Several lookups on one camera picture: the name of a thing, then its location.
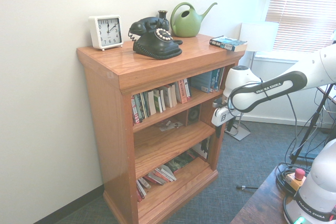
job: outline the black rotary telephone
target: black rotary telephone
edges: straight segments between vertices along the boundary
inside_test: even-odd
[[[182,53],[178,47],[180,41],[174,40],[168,32],[168,20],[149,17],[132,24],[128,36],[134,42],[133,51],[152,57],[157,60],[165,60]],[[139,35],[136,40],[131,34]]]

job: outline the carpet floor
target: carpet floor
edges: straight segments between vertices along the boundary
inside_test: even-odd
[[[260,186],[279,162],[295,136],[290,125],[244,122],[251,134],[241,141],[225,134],[217,170],[219,177],[164,224],[230,223],[255,190],[237,190],[236,185]],[[301,142],[306,128],[300,134]],[[327,135],[317,130],[304,150],[322,142]],[[312,153],[319,153],[323,144]],[[306,166],[306,161],[298,164]],[[99,197],[57,224],[117,224],[117,220]]]

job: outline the windowsill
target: windowsill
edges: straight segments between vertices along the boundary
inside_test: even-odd
[[[257,52],[254,60],[281,63],[296,63],[309,53],[304,52]]]

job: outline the window blinds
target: window blinds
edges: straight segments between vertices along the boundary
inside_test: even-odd
[[[270,0],[266,21],[279,23],[274,51],[314,52],[332,44],[336,0]]]

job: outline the watering can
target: watering can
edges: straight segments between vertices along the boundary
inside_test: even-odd
[[[183,5],[189,6],[190,9],[185,10],[184,12],[180,13],[175,19],[175,22],[173,22],[175,12],[177,11],[177,9],[179,9]],[[214,5],[217,5],[217,3],[216,2],[213,3],[208,8],[208,10],[206,10],[205,13],[203,13],[202,15],[199,15],[196,13],[195,8],[191,4],[187,2],[178,4],[174,8],[172,16],[170,18],[170,24],[172,26],[172,30],[175,33],[175,35],[178,37],[195,37],[201,28],[201,23],[204,17],[208,14],[210,9]]]

